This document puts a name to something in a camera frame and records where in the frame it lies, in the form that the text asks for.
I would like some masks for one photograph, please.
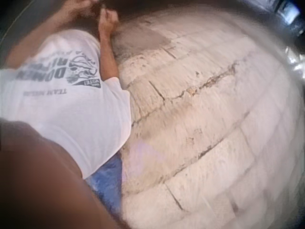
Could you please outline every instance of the crack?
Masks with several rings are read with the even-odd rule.
[[[216,83],[218,83],[221,79],[225,78],[226,76],[235,75],[236,74],[236,69],[235,69],[236,65],[238,65],[237,61],[235,61],[233,64],[231,64],[225,72],[223,72],[217,76],[212,76],[211,78],[209,78],[209,80],[204,85],[199,87],[199,90],[201,90],[205,87],[214,86]]]
[[[133,98],[134,103],[135,103],[135,104],[137,105],[137,107],[139,108],[139,113],[140,113],[140,115],[142,115],[142,109],[141,109],[140,105],[138,104],[137,100],[135,99],[135,97],[133,96],[133,93],[132,93],[132,92],[130,92],[130,96]]]
[[[251,152],[253,158],[254,158],[255,160],[257,160],[257,156],[256,156],[256,154],[253,152],[253,149],[252,149],[252,147],[250,146],[250,143],[249,143],[249,141],[248,141],[248,138],[247,138],[246,134],[244,133],[244,131],[243,131],[243,129],[242,129],[241,127],[239,127],[239,129],[240,129],[240,132],[242,133],[242,135],[244,136],[244,140],[245,140],[245,142],[246,142],[246,144],[247,144],[247,146],[248,146],[248,148],[249,148],[249,150],[250,150],[250,152]]]
[[[138,120],[134,121],[134,122],[132,123],[132,127],[133,127],[134,125],[136,125],[136,124],[139,124],[140,121],[145,120],[146,118],[148,118],[148,117],[149,117],[151,114],[153,114],[154,112],[161,110],[164,106],[165,106],[165,101],[163,101],[163,104],[162,104],[161,106],[159,106],[159,107],[153,109],[153,110],[152,110],[151,112],[149,112],[147,115],[145,115],[145,116],[139,118]]]
[[[224,42],[216,43],[216,44],[213,44],[213,45],[211,45],[211,46],[209,46],[209,47],[204,47],[204,48],[199,49],[199,50],[196,50],[196,51],[191,51],[191,52],[189,52],[188,54],[183,55],[183,56],[178,57],[178,58],[174,57],[174,58],[175,58],[174,60],[172,60],[172,61],[170,61],[170,62],[168,62],[168,63],[166,63],[166,64],[162,64],[162,65],[160,65],[160,66],[157,66],[157,67],[155,67],[155,68],[152,68],[151,70],[149,70],[148,72],[146,72],[146,73],[144,73],[144,74],[138,75],[138,76],[136,77],[136,79],[134,79],[133,81],[131,81],[130,83],[128,83],[128,84],[125,86],[125,88],[126,88],[126,90],[128,90],[133,84],[135,84],[135,83],[137,82],[137,79],[143,78],[145,75],[150,75],[150,74],[152,74],[152,73],[154,73],[154,72],[156,72],[156,71],[158,71],[158,70],[160,70],[160,69],[162,69],[162,68],[164,68],[164,67],[172,66],[174,63],[177,62],[177,60],[183,60],[185,57],[189,56],[190,54],[197,54],[197,53],[200,53],[200,52],[205,51],[205,50],[207,50],[207,49],[210,49],[210,48],[212,48],[212,47],[214,47],[214,46],[221,45],[221,44],[225,44],[225,43],[232,42],[232,41],[236,41],[236,38],[229,39],[229,40],[224,41]]]
[[[230,192],[228,192],[228,193],[227,193],[227,196],[228,196],[228,198],[229,198],[229,201],[230,201],[230,204],[231,204],[231,207],[232,207],[233,212],[234,212],[235,214],[238,214],[238,212],[239,212],[240,209],[239,209],[237,203],[235,202],[235,200],[234,200],[232,194],[231,194]]]
[[[177,59],[177,57],[175,57],[173,54],[171,54],[168,50],[166,50],[165,48],[162,48],[167,54],[169,54],[171,57],[173,57],[174,59]]]
[[[181,210],[181,211],[184,211],[184,212],[188,212],[187,210],[185,210],[181,204],[179,203],[179,201],[177,200],[177,198],[173,195],[172,191],[168,188],[168,186],[166,184],[164,184],[165,187],[167,188],[167,190],[169,191],[169,193],[171,194],[172,198],[174,199],[176,205],[178,206],[178,208]]]
[[[163,99],[163,101],[165,100],[165,98],[163,97],[163,95],[159,92],[159,90],[156,88],[156,86],[149,80],[148,81],[151,86],[154,88],[154,90],[158,93],[158,95]]]
[[[148,190],[152,187],[154,187],[155,185],[157,184],[160,184],[160,183],[164,183],[175,177],[178,173],[182,172],[183,170],[185,170],[186,168],[188,168],[189,166],[191,166],[192,164],[196,163],[199,159],[201,159],[203,156],[205,156],[208,152],[210,152],[212,149],[214,149],[216,146],[218,146],[224,139],[226,139],[235,129],[239,128],[241,122],[249,115],[249,112],[246,112],[244,114],[244,118],[242,118],[242,120],[239,120],[237,122],[235,122],[233,125],[232,125],[232,128],[230,128],[227,133],[221,138],[219,139],[214,145],[212,146],[208,146],[208,148],[204,151],[202,151],[201,153],[199,153],[197,156],[191,158],[190,160],[188,160],[187,162],[185,162],[184,164],[180,165],[175,171],[173,171],[172,173],[170,174],[167,174],[166,176],[162,176],[160,179],[158,179],[158,181],[154,182],[153,184],[149,185],[148,187],[146,187],[145,189],[143,190],[137,190],[137,191],[130,191],[130,192],[127,192],[125,193],[126,195],[136,195],[142,191],[145,191],[145,190]]]
[[[184,91],[182,91],[181,92],[181,94],[180,95],[178,95],[178,96],[176,96],[176,97],[174,97],[174,98],[170,98],[169,100],[175,100],[175,99],[178,99],[178,98],[182,98],[183,96],[184,96],[184,93],[186,93],[187,92],[187,90],[184,90]]]

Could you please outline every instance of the hand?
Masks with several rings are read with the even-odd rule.
[[[106,8],[101,9],[99,32],[101,39],[110,39],[119,24],[118,13]]]
[[[66,0],[61,9],[55,14],[64,22],[70,22],[80,15],[90,16],[92,6],[99,0]]]

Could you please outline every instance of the graphic print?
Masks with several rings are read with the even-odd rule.
[[[84,53],[74,57],[69,62],[69,69],[72,75],[67,77],[69,83],[74,83],[79,79],[94,78],[97,73],[97,68],[94,67],[95,62],[89,59]]]
[[[35,62],[25,63],[16,80],[49,82],[61,79],[72,85],[101,88],[96,65],[80,51],[56,52]]]

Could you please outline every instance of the blue jeans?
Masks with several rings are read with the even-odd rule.
[[[110,213],[119,216],[122,201],[122,160],[116,153],[106,164],[86,179]]]

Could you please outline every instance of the shirt sleeve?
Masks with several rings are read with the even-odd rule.
[[[120,84],[120,80],[117,77],[112,77],[108,80],[105,80],[104,83],[108,86],[110,91],[117,97],[130,99],[130,94],[128,91],[123,90]]]
[[[14,69],[0,69],[0,98],[8,83],[15,80],[17,73]]]

